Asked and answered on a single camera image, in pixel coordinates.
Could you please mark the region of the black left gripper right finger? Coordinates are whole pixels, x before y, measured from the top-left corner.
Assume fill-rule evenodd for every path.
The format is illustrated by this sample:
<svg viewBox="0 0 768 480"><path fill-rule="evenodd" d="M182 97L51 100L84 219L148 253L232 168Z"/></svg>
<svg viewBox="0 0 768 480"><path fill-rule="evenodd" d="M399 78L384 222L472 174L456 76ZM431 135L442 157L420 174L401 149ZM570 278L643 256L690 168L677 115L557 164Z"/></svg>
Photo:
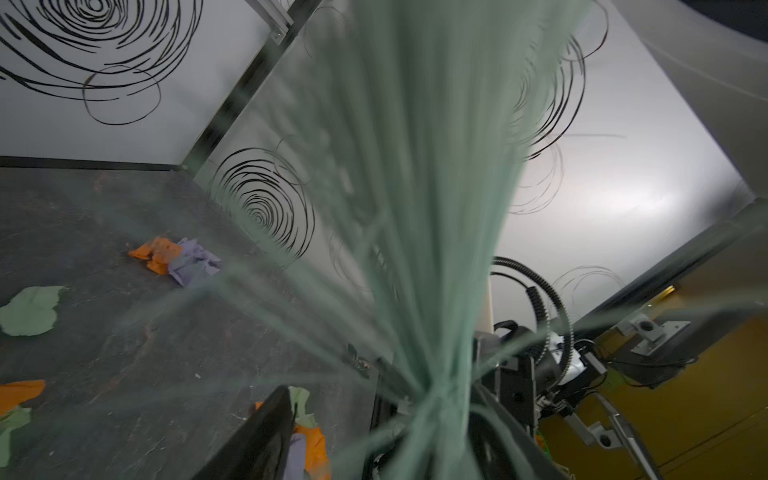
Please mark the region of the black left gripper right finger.
<svg viewBox="0 0 768 480"><path fill-rule="evenodd" d="M480 383L470 394L470 445L481 479L568 479Z"/></svg>

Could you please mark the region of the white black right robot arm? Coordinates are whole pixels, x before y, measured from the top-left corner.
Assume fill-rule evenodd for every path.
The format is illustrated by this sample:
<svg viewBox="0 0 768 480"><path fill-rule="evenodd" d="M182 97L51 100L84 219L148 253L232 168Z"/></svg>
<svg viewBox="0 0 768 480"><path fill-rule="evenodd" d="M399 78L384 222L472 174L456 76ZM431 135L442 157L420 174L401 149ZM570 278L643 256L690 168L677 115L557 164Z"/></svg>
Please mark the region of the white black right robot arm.
<svg viewBox="0 0 768 480"><path fill-rule="evenodd" d="M642 439L629 421L604 396L587 388L571 388L568 370L581 361L591 377L603 375L605 366L590 352L575 348L576 339L567 310L556 290L539 274L522 263L506 257L495 257L493 276L512 280L525 289L536 319L534 332L513 320L493 326L508 332L499 338L503 346L512 341L526 341L520 354L504 359L485 375L493 384L500 404L531 433L538 425L538 414L560 415L587 446L624 449L647 479L660 479L662 474ZM587 426L576 414L576 404L594 396L609 415L611 426L596 422Z"/></svg>

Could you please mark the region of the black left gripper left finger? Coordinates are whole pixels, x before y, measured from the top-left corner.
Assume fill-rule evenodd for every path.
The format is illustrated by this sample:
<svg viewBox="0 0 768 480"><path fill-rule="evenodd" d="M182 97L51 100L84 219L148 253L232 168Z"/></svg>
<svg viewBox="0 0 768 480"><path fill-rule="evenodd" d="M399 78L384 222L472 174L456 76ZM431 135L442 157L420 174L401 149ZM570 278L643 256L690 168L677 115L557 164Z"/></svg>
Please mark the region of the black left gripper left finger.
<svg viewBox="0 0 768 480"><path fill-rule="evenodd" d="M278 386L200 469L198 480L282 479L287 465L294 413L287 386Z"/></svg>

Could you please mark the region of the green hand broom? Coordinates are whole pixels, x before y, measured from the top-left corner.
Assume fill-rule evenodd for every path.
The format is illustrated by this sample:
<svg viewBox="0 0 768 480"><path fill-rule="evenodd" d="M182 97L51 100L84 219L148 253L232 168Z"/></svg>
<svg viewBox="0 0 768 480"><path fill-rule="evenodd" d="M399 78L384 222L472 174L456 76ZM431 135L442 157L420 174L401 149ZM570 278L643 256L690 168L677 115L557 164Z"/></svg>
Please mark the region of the green hand broom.
<svg viewBox="0 0 768 480"><path fill-rule="evenodd" d="M409 413L384 479L481 479L473 337L508 207L582 1L353 1L269 103L372 297Z"/></svg>

